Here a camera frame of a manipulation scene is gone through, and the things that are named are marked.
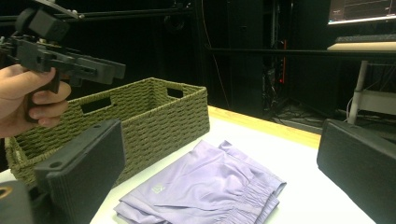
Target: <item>keyboard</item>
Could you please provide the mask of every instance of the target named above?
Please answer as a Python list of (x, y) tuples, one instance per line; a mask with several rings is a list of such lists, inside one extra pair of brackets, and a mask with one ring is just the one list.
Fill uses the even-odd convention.
[(351, 35), (339, 36), (335, 43), (394, 42), (396, 35)]

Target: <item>woven storage basket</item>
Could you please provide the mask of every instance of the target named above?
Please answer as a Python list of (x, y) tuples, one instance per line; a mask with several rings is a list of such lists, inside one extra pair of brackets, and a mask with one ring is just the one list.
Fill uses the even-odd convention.
[[(182, 96), (170, 96), (169, 90), (182, 92)], [(83, 112), (83, 106), (101, 100), (111, 104)], [(122, 121), (126, 165), (118, 185), (209, 131), (206, 88), (151, 77), (72, 100), (55, 128), (35, 128), (6, 139), (12, 174), (28, 185), (34, 183), (33, 168), (38, 162), (105, 119)]]

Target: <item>white desk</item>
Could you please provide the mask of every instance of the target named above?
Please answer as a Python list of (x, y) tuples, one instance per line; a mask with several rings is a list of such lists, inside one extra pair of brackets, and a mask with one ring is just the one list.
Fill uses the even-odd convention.
[[(113, 211), (118, 199), (192, 150), (200, 140), (214, 146), (228, 140), (288, 182), (268, 224), (374, 223), (318, 169), (319, 135), (214, 107), (209, 107), (209, 115), (209, 133), (111, 190), (92, 223), (125, 223)], [(9, 172), (0, 174), (0, 182), (7, 178), (12, 178)]]

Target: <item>monitor screen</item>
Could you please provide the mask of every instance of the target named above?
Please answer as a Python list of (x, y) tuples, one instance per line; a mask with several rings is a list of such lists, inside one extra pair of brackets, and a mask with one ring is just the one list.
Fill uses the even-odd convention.
[(332, 0), (329, 25), (396, 20), (396, 1)]

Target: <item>lavender shorts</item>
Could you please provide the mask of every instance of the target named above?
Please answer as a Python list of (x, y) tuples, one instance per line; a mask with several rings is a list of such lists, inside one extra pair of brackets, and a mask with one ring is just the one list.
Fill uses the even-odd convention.
[(228, 142), (191, 152), (120, 199), (127, 223), (263, 223), (286, 182)]

